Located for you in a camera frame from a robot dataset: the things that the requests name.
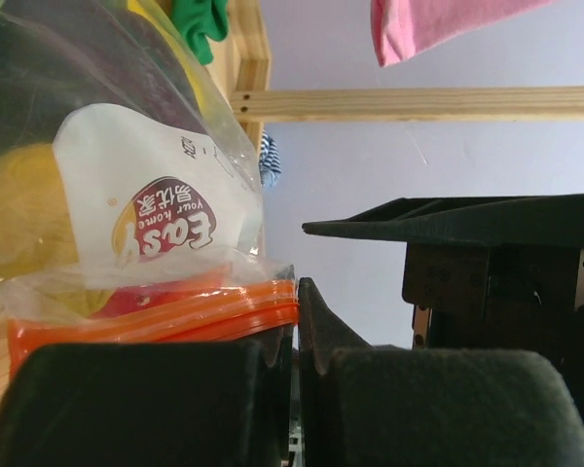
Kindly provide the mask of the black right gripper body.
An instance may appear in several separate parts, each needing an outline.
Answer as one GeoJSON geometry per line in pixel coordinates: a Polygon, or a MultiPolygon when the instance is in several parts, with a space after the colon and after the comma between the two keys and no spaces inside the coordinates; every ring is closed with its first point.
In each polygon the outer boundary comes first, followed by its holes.
{"type": "Polygon", "coordinates": [[[584,249],[410,243],[402,297],[415,347],[536,352],[584,421],[584,249]]]}

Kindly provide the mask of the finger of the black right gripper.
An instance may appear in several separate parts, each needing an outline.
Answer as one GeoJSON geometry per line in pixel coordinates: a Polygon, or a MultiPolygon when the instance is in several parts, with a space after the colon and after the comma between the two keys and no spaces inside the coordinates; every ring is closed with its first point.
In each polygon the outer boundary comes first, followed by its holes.
{"type": "Polygon", "coordinates": [[[306,234],[421,244],[584,248],[584,194],[399,198],[347,219],[308,222],[306,234]]]}

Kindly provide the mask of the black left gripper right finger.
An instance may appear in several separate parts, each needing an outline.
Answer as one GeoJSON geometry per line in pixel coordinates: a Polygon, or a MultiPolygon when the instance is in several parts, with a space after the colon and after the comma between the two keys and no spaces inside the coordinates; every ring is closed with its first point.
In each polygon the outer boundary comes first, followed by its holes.
{"type": "Polygon", "coordinates": [[[561,375],[512,350],[372,346],[298,286],[308,466],[584,466],[561,375]]]}

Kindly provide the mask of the clear zip top bag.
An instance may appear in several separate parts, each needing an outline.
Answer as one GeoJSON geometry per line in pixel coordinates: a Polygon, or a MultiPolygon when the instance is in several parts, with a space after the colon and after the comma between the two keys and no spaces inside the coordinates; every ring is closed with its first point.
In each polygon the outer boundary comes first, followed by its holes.
{"type": "Polygon", "coordinates": [[[259,258],[257,159],[156,1],[0,1],[0,320],[60,342],[230,341],[296,324],[259,258]]]}

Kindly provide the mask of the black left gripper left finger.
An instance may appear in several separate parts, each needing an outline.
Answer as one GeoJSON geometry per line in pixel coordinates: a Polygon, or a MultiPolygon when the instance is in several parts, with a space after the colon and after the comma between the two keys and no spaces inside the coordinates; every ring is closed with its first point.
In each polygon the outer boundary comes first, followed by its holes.
{"type": "Polygon", "coordinates": [[[0,401],[0,466],[277,466],[292,330],[35,350],[0,401]]]}

